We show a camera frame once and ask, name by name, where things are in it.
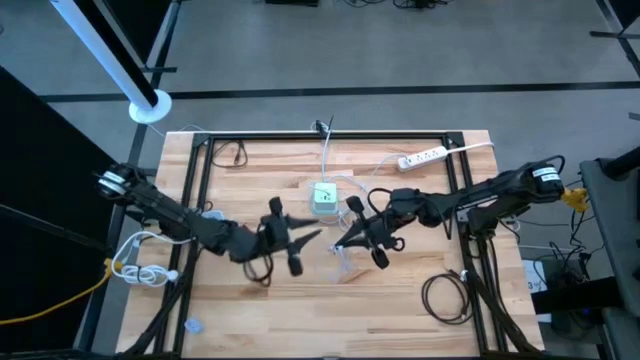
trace wooden tabletop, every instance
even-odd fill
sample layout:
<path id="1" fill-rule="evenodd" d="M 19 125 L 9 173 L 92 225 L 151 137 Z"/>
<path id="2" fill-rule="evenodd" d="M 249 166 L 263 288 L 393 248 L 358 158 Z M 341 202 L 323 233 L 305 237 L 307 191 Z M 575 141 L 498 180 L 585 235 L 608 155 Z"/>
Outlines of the wooden tabletop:
<path id="1" fill-rule="evenodd" d="M 466 144 L 489 141 L 487 131 L 464 131 Z M 193 133 L 167 134 L 156 185 L 180 201 Z M 285 213 L 311 217 L 310 184 L 321 181 L 320 140 L 245 141 L 248 165 L 242 169 L 212 168 L 207 200 L 227 218 L 255 228 L 267 214 L 267 202 L 280 196 Z M 436 140 L 332 140 L 327 155 L 327 175 L 348 175 L 374 187 L 412 187 L 424 192 L 448 193 L 444 163 L 399 173 L 390 160 L 371 176 L 380 160 L 389 154 L 414 153 L 440 145 Z M 216 157 L 217 163 L 233 162 L 236 145 Z M 204 151 L 191 204 L 195 206 Z M 491 148 L 468 152 L 474 182 L 497 174 Z M 463 184 L 456 163 L 458 183 Z M 338 182 L 339 196 L 365 196 L 357 186 Z M 384 207 L 384 194 L 374 202 Z M 433 357 L 478 354 L 473 321 L 459 326 L 439 323 L 423 308 L 420 289 L 437 274 L 462 269 L 457 232 L 447 240 L 442 227 L 429 229 L 417 222 L 396 233 L 406 239 L 403 252 L 387 252 L 391 264 L 380 270 L 364 249 L 350 250 L 355 270 L 339 276 L 338 257 L 328 248 L 343 234 L 337 225 L 310 226 L 296 230 L 304 234 L 316 228 L 322 233 L 302 251 L 304 274 L 292 278 L 286 254 L 274 256 L 275 271 L 269 288 L 250 283 L 242 267 L 227 256 L 204 252 L 198 261 L 189 306 L 189 317 L 204 324 L 200 334 L 185 335 L 183 357 Z M 494 239 L 500 284 L 507 310 L 529 342 L 543 349 L 542 338 L 522 260 L 514 237 L 504 228 Z M 138 264 L 167 266 L 170 245 L 147 241 Z M 122 323 L 118 351 L 129 347 L 158 310 L 162 289 L 133 286 Z M 430 293 L 434 310 L 457 314 L 461 299 L 446 281 L 436 282 Z M 489 344 L 495 348 L 489 312 L 483 315 Z M 172 313 L 167 335 L 170 348 L 177 308 Z"/>

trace power strip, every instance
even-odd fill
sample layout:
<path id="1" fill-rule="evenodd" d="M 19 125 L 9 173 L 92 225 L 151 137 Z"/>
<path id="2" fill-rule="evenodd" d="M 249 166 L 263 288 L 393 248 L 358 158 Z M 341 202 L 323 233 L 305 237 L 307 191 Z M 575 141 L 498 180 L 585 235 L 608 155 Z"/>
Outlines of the power strip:
<path id="1" fill-rule="evenodd" d="M 444 146 L 438 146 L 433 149 L 425 150 L 398 159 L 397 168 L 400 172 L 407 172 L 410 170 L 421 168 L 427 164 L 442 161 L 447 158 L 448 154 L 449 150 L 447 150 Z"/>

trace black panel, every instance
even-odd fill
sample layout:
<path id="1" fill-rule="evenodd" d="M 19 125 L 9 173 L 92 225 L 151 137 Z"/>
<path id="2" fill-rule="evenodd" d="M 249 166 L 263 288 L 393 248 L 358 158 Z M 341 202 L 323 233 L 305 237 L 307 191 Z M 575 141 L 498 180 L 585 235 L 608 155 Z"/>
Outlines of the black panel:
<path id="1" fill-rule="evenodd" d="M 609 0 L 622 27 L 627 28 L 640 16 L 640 1 L 638 0 Z"/>
<path id="2" fill-rule="evenodd" d="M 0 67 L 0 203 L 104 244 L 113 204 L 96 177 L 113 160 Z M 0 319 L 45 310 L 95 284 L 105 254 L 0 216 Z M 0 326 L 0 353 L 70 348 L 88 297 L 25 324 Z"/>
<path id="3" fill-rule="evenodd" d="M 171 0 L 103 0 L 133 49 L 146 62 Z"/>

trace concrete floor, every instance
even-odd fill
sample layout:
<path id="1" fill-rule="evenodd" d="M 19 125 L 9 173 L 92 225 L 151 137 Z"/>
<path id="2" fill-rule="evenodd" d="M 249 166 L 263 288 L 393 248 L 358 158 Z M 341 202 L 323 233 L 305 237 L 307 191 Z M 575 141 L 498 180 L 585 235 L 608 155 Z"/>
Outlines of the concrete floor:
<path id="1" fill-rule="evenodd" d="M 68 25 L 45 0 L 0 0 L 0 64 L 37 94 L 119 92 Z M 432 11 L 395 9 L 391 1 L 353 9 L 341 0 L 320 8 L 252 0 L 193 0 L 182 5 L 167 61 L 178 66 L 160 88 L 171 91 L 343 86 L 511 84 L 636 81 L 615 40 L 589 30 L 608 24 L 595 1 L 456 0 Z M 335 116 L 340 129 L 488 129 L 506 170 L 553 154 L 567 157 L 563 178 L 578 164 L 638 145 L 640 90 L 326 96 L 180 100 L 157 124 L 161 131 L 192 123 L 210 130 L 299 130 Z M 126 160 L 135 124 L 126 102 L 52 106 L 114 159 Z M 163 139 L 148 131 L 141 165 L 153 167 Z M 568 222 L 561 204 L 522 216 Z M 134 231 L 128 224 L 124 234 Z M 568 229 L 523 224 L 522 243 L 568 246 Z M 595 222 L 581 239 L 600 246 Z M 545 250 L 523 249 L 524 258 Z M 611 273 L 606 254 L 589 264 Z M 112 352 L 127 289 L 113 281 L 96 350 Z M 554 353 L 593 355 L 593 347 L 545 337 Z"/>

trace coiled black cable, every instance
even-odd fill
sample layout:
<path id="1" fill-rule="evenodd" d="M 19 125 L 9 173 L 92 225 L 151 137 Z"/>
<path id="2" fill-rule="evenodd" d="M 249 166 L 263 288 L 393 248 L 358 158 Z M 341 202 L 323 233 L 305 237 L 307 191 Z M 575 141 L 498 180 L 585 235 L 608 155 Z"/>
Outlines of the coiled black cable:
<path id="1" fill-rule="evenodd" d="M 462 298 L 462 307 L 460 308 L 460 313 L 452 318 L 443 318 L 440 315 L 436 314 L 429 304 L 429 289 L 431 289 L 431 285 L 438 279 L 447 279 L 449 280 L 458 290 L 458 294 Z M 473 317 L 473 313 L 470 308 L 471 302 L 469 301 L 469 288 L 467 284 L 460 280 L 460 275 L 458 275 L 455 271 L 449 270 L 444 274 L 439 274 L 427 279 L 422 285 L 422 305 L 424 305 L 425 310 L 429 313 L 429 315 L 433 316 L 438 321 L 449 324 L 449 325 L 462 325 L 469 321 L 471 317 Z"/>

